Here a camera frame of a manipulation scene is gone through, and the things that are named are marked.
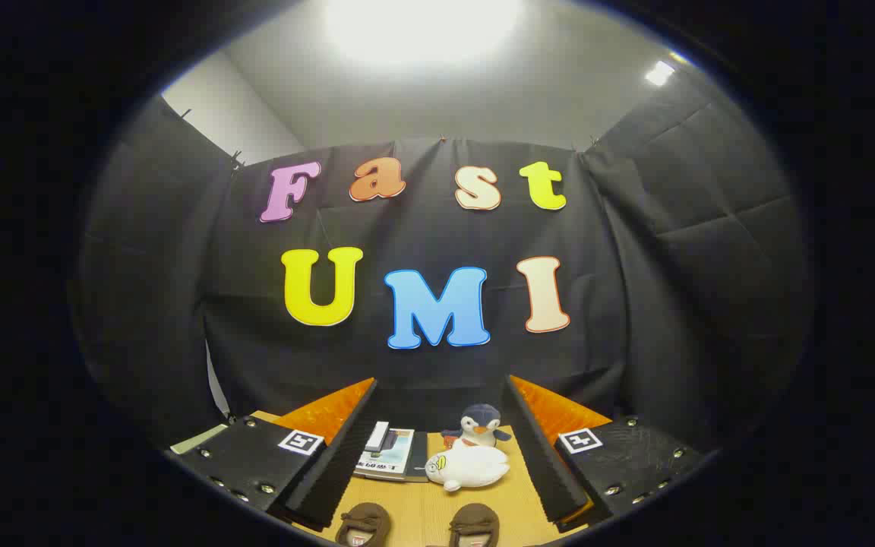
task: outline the ceiling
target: ceiling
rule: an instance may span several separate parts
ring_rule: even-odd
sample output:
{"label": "ceiling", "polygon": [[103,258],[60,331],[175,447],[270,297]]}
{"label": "ceiling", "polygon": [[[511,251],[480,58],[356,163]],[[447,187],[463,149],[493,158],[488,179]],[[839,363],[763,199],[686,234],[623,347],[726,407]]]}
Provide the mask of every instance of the ceiling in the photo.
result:
{"label": "ceiling", "polygon": [[443,134],[583,150],[652,93],[645,73],[669,51],[634,27],[570,2],[501,1],[517,10],[481,21],[475,2],[455,20],[446,2],[427,3],[443,18],[336,13],[353,18],[346,32],[338,5],[311,0],[226,53],[309,149]]}

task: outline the stuffed animal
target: stuffed animal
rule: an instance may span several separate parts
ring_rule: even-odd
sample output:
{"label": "stuffed animal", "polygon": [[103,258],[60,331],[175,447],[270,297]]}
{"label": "stuffed animal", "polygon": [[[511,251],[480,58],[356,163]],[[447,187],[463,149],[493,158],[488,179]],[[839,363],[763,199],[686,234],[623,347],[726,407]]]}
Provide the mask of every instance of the stuffed animal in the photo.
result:
{"label": "stuffed animal", "polygon": [[507,441],[511,435],[499,432],[501,414],[489,404],[471,405],[462,412],[461,429],[444,430],[444,447],[494,447],[498,441]]}
{"label": "stuffed animal", "polygon": [[441,451],[428,460],[428,479],[444,485],[447,492],[477,488],[498,481],[508,471],[508,456],[496,447],[458,447]]}

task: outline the pink letter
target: pink letter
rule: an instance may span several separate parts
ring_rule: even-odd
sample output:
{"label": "pink letter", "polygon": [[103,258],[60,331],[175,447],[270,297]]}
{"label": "pink letter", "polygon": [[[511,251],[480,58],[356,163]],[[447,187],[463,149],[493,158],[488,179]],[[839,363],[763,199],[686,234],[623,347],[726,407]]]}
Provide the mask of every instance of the pink letter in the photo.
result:
{"label": "pink letter", "polygon": [[[314,177],[320,172],[319,162],[303,163],[300,166],[279,167],[272,171],[272,190],[268,193],[268,207],[258,217],[261,222],[286,220],[292,216],[289,196],[296,204],[306,193],[307,175]],[[301,175],[296,180],[292,177]]]}

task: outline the yellow letter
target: yellow letter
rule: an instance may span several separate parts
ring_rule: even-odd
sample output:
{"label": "yellow letter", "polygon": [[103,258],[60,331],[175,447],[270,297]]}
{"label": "yellow letter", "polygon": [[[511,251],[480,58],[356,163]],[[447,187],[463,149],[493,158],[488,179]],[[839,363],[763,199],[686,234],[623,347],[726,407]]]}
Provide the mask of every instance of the yellow letter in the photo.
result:
{"label": "yellow letter", "polygon": [[562,173],[550,171],[546,162],[535,162],[518,170],[519,176],[529,180],[529,196],[532,202],[544,209],[561,209],[566,207],[566,197],[552,194],[552,181],[562,180]]}
{"label": "yellow letter", "polygon": [[327,258],[336,264],[336,294],[329,305],[315,305],[309,280],[319,253],[312,249],[282,253],[282,263],[286,265],[286,309],[303,325],[331,327],[349,318],[353,311],[357,262],[364,258],[364,252],[355,247],[336,247],[327,253]]}
{"label": "yellow letter", "polygon": [[461,188],[454,191],[454,198],[461,207],[482,211],[499,207],[501,192],[492,186],[498,178],[488,167],[464,166],[454,173],[454,181]]}

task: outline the wooden table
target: wooden table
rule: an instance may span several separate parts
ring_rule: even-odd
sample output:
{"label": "wooden table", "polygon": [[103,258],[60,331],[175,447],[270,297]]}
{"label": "wooden table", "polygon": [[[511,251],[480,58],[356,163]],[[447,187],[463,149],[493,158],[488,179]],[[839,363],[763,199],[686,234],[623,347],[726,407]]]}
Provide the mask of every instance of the wooden table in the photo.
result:
{"label": "wooden table", "polygon": [[[261,419],[275,419],[269,413],[255,413]],[[511,434],[510,426],[501,430]],[[514,439],[499,442],[501,451],[508,454],[510,470],[493,485],[480,489],[459,489],[445,492],[435,482],[389,482],[353,477],[340,499],[333,517],[333,525],[316,533],[305,526],[294,525],[316,536],[334,541],[340,528],[340,513],[349,511],[357,503],[372,501],[390,513],[391,530],[388,547],[427,547],[447,545],[450,539],[448,525],[454,514],[468,503],[484,503],[498,513],[501,524],[500,547],[523,547],[548,543],[559,537],[579,532],[584,526],[559,533],[553,523],[545,519],[539,495],[532,487],[532,479],[525,460]],[[440,433],[428,433],[428,456],[444,450]]]}

